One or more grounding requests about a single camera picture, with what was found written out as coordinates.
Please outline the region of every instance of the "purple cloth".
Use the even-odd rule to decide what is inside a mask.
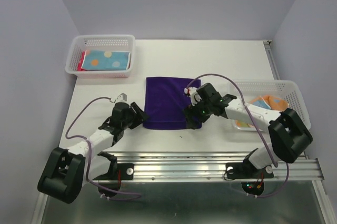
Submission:
[[[160,130],[186,129],[183,110],[191,104],[191,99],[184,95],[184,88],[191,81],[189,78],[146,78],[144,110],[149,119],[143,126]],[[196,80],[192,86],[200,87],[200,80]]]

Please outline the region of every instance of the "cable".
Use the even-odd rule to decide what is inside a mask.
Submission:
[[[66,139],[82,138],[84,140],[87,140],[87,138],[85,136],[81,136],[81,135],[68,136],[68,134],[69,134],[69,131],[71,130],[71,128],[73,127],[73,125],[75,124],[75,122],[79,119],[79,117],[82,115],[82,113],[88,108],[88,106],[90,106],[93,102],[95,102],[97,100],[100,100],[100,99],[108,99],[108,100],[110,100],[109,97],[99,97],[99,98],[93,99],[91,102],[89,102],[88,104],[86,104],[85,107],[82,109],[82,111],[75,117],[75,119],[73,120],[73,122],[70,123],[70,126],[69,126],[67,132],[65,133],[65,138]]]
[[[288,182],[289,173],[290,173],[289,164],[286,162],[285,165],[286,165],[286,177],[281,187],[277,189],[275,192],[272,192],[271,194],[257,196],[258,198],[268,198],[268,197],[275,196],[276,194],[278,194],[280,191],[284,189],[285,184]]]
[[[221,77],[221,78],[224,78],[224,79],[228,80],[229,82],[231,82],[231,83],[234,85],[234,87],[237,89],[237,91],[239,92],[239,94],[240,94],[240,96],[241,96],[242,103],[243,103],[244,108],[246,109],[246,111],[247,111],[247,113],[248,113],[248,115],[249,115],[249,118],[251,119],[251,121],[252,121],[254,127],[256,128],[256,131],[257,131],[258,135],[260,136],[260,138],[261,138],[261,140],[262,140],[262,142],[263,142],[264,147],[267,149],[268,155],[269,155],[270,159],[272,160],[273,165],[274,165],[275,167],[278,167],[279,165],[278,165],[278,163],[275,161],[275,159],[274,159],[274,157],[273,157],[273,155],[272,155],[272,153],[271,153],[271,151],[270,151],[270,149],[269,149],[269,147],[268,147],[267,142],[265,141],[265,139],[264,139],[264,137],[263,137],[261,131],[260,131],[259,128],[257,127],[256,122],[255,122],[255,120],[254,120],[254,117],[253,117],[252,113],[249,111],[249,109],[248,109],[247,106],[246,106],[246,101],[244,100],[243,93],[241,92],[240,88],[237,86],[237,84],[236,84],[233,80],[231,80],[230,78],[227,78],[227,77],[225,77],[225,76],[223,76],[223,75],[221,75],[221,74],[207,73],[207,74],[203,74],[203,75],[200,75],[200,76],[196,77],[194,80],[192,80],[192,81],[187,85],[186,88],[188,89],[188,88],[193,84],[193,82],[195,82],[197,79],[202,78],[202,77],[205,77],[205,76],[217,76],[217,77]]]
[[[107,200],[115,200],[115,201],[128,201],[128,200],[134,200],[134,199],[138,199],[140,198],[142,195],[141,194],[138,194],[136,192],[122,192],[122,191],[116,191],[116,190],[112,190],[112,189],[109,189],[107,187],[104,187],[104,186],[101,186],[100,184],[92,181],[89,179],[89,171],[90,171],[90,166],[91,166],[91,157],[92,157],[92,146],[91,146],[91,142],[88,140],[88,138],[86,138],[85,136],[82,136],[82,135],[74,135],[74,136],[68,136],[69,134],[69,131],[71,130],[71,128],[73,127],[73,125],[75,124],[75,122],[78,120],[78,118],[81,116],[81,114],[88,108],[88,106],[90,106],[93,102],[97,101],[97,100],[100,100],[100,99],[108,99],[110,100],[110,98],[108,97],[99,97],[99,98],[95,98],[93,99],[91,102],[89,102],[83,109],[82,111],[75,117],[75,119],[73,120],[73,122],[70,124],[68,130],[66,131],[65,133],[65,138],[66,139],[73,139],[73,138],[82,138],[84,139],[87,143],[88,143],[88,147],[89,147],[89,157],[88,157],[88,166],[87,166],[87,169],[86,169],[86,173],[85,173],[85,179],[86,181],[88,181],[89,183],[91,183],[92,185],[98,187],[98,188],[101,188],[103,190],[106,190],[106,191],[109,191],[109,192],[113,192],[115,194],[120,194],[120,195],[129,195],[129,196],[134,196],[132,198],[123,198],[123,199],[115,199],[115,198],[110,198],[110,197],[107,197],[105,196],[104,194],[101,195],[101,197],[103,198],[106,198]]]

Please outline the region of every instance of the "lavender wall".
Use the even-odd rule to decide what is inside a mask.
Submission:
[[[294,0],[63,0],[81,34],[271,39]]]
[[[307,153],[318,157],[324,185],[337,210],[337,0],[296,0],[272,42],[283,79],[303,94],[314,142]]]
[[[30,223],[37,182],[58,145],[78,31],[62,0],[0,0],[0,223]]]

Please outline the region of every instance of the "basket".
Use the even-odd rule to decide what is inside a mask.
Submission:
[[[127,70],[77,71],[82,52],[90,49],[112,52],[130,52],[130,67]],[[74,38],[68,54],[65,71],[79,78],[127,78],[134,66],[135,37],[132,35],[85,35]]]
[[[289,103],[289,107],[294,109],[302,119],[305,126],[310,129],[311,124],[309,120],[308,110],[306,109],[303,96],[296,83],[289,80],[234,80],[242,91],[246,102],[261,95],[275,95]],[[228,83],[229,94],[239,96],[239,92]],[[233,126],[237,129],[253,131],[255,128],[239,127],[233,120]]]

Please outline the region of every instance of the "folded towel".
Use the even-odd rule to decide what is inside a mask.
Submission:
[[[183,110],[191,104],[191,99],[184,95],[184,88],[190,81],[189,78],[146,78],[144,110],[149,119],[143,122],[143,126],[160,130],[186,129]],[[200,80],[192,86],[200,87]]]
[[[81,69],[127,70],[129,62],[129,52],[105,52],[102,50],[86,50]]]

